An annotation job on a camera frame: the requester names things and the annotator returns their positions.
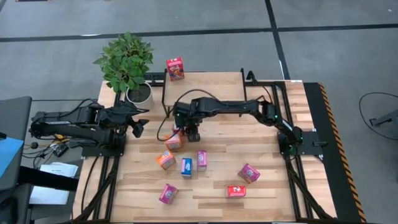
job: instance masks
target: white paper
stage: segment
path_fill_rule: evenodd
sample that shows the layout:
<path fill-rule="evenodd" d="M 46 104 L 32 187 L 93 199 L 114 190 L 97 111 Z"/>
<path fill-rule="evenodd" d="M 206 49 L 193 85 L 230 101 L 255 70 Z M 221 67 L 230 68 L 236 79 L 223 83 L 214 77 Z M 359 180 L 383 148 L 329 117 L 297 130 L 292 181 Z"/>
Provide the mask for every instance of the white paper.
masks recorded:
<path fill-rule="evenodd" d="M 41 171 L 65 177 L 74 177 L 78 167 L 61 162 L 53 162 L 51 165 L 42 165 Z M 29 203 L 32 205 L 65 205 L 67 203 L 69 191 L 55 190 L 47 187 L 33 188 Z"/>

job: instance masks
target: robotic arm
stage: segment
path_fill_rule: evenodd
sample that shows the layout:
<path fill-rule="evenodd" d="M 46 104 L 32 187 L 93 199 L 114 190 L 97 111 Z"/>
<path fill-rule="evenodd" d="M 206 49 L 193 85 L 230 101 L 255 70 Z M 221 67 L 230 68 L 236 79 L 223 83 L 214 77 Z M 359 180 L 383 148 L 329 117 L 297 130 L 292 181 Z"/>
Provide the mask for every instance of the robotic arm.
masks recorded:
<path fill-rule="evenodd" d="M 299 145 L 303 142 L 302 130 L 291 127 L 282 118 L 278 118 L 275 106 L 266 100 L 218 101 L 214 98 L 201 97 L 192 100 L 190 104 L 177 102 L 174 108 L 175 124 L 185 131 L 190 142 L 200 140 L 198 126 L 203 118 L 218 114 L 250 114 L 261 124 L 275 126 L 286 135 L 289 144 Z"/>
<path fill-rule="evenodd" d="M 120 101 L 115 107 L 104 108 L 99 104 L 77 107 L 69 112 L 38 112 L 32 118 L 29 132 L 33 137 L 61 134 L 74 138 L 89 139 L 100 145 L 112 145 L 114 133 L 123 135 L 131 126 L 132 133 L 139 138 L 148 120 L 134 121 L 132 116 L 147 111 L 136 108 L 133 104 Z"/>

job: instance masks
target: pink box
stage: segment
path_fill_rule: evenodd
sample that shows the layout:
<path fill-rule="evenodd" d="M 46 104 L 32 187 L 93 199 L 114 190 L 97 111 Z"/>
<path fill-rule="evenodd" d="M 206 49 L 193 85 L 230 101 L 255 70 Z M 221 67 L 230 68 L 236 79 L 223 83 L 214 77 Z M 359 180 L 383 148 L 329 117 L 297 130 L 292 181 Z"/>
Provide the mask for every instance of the pink box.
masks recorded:
<path fill-rule="evenodd" d="M 242 170 L 239 171 L 238 175 L 250 184 L 259 178 L 260 173 L 249 164 L 245 164 Z"/>
<path fill-rule="evenodd" d="M 198 151 L 198 171 L 205 171 L 207 168 L 207 152 Z"/>
<path fill-rule="evenodd" d="M 163 193 L 159 197 L 159 200 L 167 205 L 170 205 L 173 202 L 177 192 L 178 189 L 176 189 L 174 186 L 166 184 L 163 189 Z"/>

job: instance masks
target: potted plant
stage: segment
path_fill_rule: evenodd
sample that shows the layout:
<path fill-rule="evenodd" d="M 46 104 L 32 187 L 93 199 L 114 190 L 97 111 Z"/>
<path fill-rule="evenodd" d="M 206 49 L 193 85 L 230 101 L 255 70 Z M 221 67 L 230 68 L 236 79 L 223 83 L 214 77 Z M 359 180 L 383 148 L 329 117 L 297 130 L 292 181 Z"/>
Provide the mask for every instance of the potted plant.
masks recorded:
<path fill-rule="evenodd" d="M 150 43 L 129 32 L 103 47 L 102 57 L 94 63 L 100 65 L 108 87 L 117 93 L 126 92 L 126 98 L 138 108 L 151 110 L 154 107 L 152 88 L 145 82 L 144 74 L 152 64 L 153 49 Z"/>

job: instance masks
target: yellow and black hazard tape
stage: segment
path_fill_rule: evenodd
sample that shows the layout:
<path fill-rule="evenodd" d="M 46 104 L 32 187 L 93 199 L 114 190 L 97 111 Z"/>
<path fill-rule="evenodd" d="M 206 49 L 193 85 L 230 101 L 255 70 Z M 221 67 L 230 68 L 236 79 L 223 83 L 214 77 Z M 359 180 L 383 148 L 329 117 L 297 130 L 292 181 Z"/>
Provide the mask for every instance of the yellow and black hazard tape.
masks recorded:
<path fill-rule="evenodd" d="M 333 129 L 333 133 L 335 134 L 337 147 L 338 147 L 339 152 L 340 152 L 341 160 L 343 161 L 343 166 L 344 166 L 345 171 L 346 171 L 347 179 L 348 179 L 348 182 L 349 182 L 349 184 L 351 186 L 351 191 L 353 193 L 355 204 L 356 204 L 356 206 L 358 208 L 359 216 L 361 217 L 361 222 L 366 223 L 365 214 L 363 212 L 363 208 L 362 208 L 361 202 L 359 201 L 358 191 L 356 190 L 355 185 L 354 185 L 353 175 L 351 174 L 351 171 L 349 170 L 347 157 L 346 157 L 346 154 L 344 153 L 344 149 L 343 149 L 343 143 L 341 143 L 341 138 L 340 138 L 340 136 L 338 134 L 338 131 L 337 131 L 336 122 L 335 122 L 335 119 L 333 118 L 333 113 L 331 112 L 331 108 L 330 108 L 330 105 L 329 105 L 329 100 L 328 100 L 328 97 L 326 95 L 325 88 L 323 87 L 322 83 L 319 83 L 319 86 L 321 88 L 323 99 L 325 101 L 326 110 L 328 111 L 328 116 L 329 116 L 329 120 L 330 120 L 330 123 L 331 123 L 331 128 Z"/>

